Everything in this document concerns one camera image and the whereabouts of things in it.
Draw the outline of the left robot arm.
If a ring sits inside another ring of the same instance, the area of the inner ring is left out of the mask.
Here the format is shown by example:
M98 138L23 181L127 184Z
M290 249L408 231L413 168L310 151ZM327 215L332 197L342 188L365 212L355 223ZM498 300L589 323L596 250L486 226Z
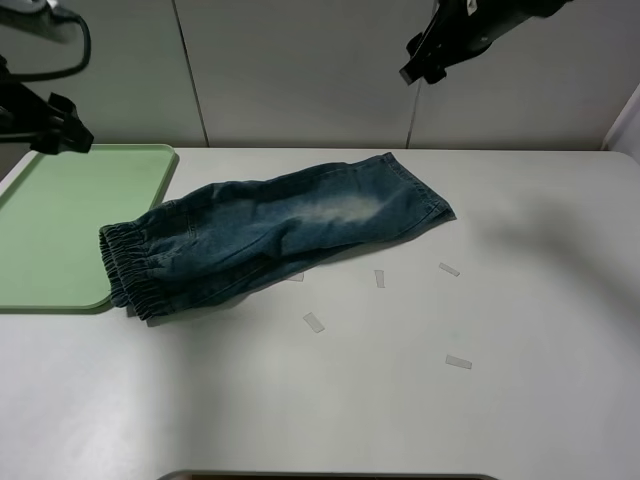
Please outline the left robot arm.
M1 142L27 144L46 155L89 152L94 136L79 119L76 105L55 93L43 99L27 87L75 76L88 67L92 39L86 21L58 1L3 1L1 24L56 43L70 42L68 27L76 25L83 41L80 61L61 70L17 74L1 59Z

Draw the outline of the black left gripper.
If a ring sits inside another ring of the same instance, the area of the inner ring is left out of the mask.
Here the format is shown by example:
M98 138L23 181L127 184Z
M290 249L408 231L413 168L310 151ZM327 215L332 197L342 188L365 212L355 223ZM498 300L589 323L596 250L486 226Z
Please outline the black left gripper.
M93 142L67 97L51 93L45 101L21 83L1 83L2 144L29 144L43 154L86 154Z

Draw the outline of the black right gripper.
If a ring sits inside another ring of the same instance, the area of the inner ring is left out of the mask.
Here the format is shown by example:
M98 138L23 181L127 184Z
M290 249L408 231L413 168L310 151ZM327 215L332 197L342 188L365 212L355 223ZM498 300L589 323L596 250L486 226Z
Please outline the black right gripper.
M484 53L504 21L504 1L437 1L428 26L407 44L409 61L399 70L406 83L438 83L446 69Z

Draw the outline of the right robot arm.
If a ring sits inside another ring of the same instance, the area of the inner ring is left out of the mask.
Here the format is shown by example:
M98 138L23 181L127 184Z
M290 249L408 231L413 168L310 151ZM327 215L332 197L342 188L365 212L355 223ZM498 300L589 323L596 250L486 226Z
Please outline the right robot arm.
M476 58L494 41L531 18L549 18L565 0L445 0L425 31L407 44L408 62L400 69L406 84L423 79L434 85L446 69Z

